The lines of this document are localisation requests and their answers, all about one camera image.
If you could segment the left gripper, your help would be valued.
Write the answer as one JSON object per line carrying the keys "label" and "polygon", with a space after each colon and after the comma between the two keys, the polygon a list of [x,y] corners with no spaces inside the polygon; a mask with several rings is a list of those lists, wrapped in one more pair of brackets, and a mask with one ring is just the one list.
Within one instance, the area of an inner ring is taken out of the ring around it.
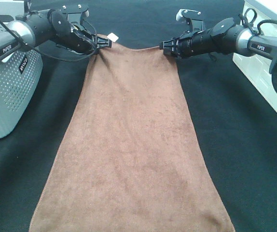
{"label": "left gripper", "polygon": [[77,54],[90,55],[101,48],[111,48],[112,41],[89,34],[82,26],[88,10],[82,13],[62,13],[55,10],[50,14],[50,22],[54,30],[52,41]]}

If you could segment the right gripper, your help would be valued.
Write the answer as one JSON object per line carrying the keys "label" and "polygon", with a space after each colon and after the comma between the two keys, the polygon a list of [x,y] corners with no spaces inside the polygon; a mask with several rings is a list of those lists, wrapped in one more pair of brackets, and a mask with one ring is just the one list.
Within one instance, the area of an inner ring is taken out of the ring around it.
{"label": "right gripper", "polygon": [[196,55],[211,53],[216,51],[216,45],[210,35],[212,29],[186,33],[179,38],[160,42],[159,49],[167,56],[177,56],[178,58],[189,58]]}

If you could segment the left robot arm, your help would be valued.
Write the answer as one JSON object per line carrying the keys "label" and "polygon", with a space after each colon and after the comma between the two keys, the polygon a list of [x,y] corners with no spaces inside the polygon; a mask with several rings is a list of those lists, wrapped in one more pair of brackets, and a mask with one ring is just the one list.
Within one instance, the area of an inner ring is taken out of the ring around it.
{"label": "left robot arm", "polygon": [[18,15],[8,24],[0,21],[5,29],[0,33],[0,61],[18,50],[36,51],[37,46],[48,40],[85,58],[111,47],[110,39],[90,33],[82,23],[69,22],[67,16],[61,10],[48,9]]}

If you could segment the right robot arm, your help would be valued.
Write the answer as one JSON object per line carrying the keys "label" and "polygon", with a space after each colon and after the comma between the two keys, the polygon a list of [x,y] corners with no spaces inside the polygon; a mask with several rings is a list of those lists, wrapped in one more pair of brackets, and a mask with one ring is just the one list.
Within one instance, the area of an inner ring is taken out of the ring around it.
{"label": "right robot arm", "polygon": [[226,18],[207,30],[186,31],[181,36],[160,43],[165,55],[175,58],[189,58],[212,52],[237,53],[245,57],[259,55],[271,60],[269,73],[277,94],[277,37],[266,36],[261,30],[264,23],[276,24],[267,19],[254,28],[246,18],[238,25],[233,18]]}

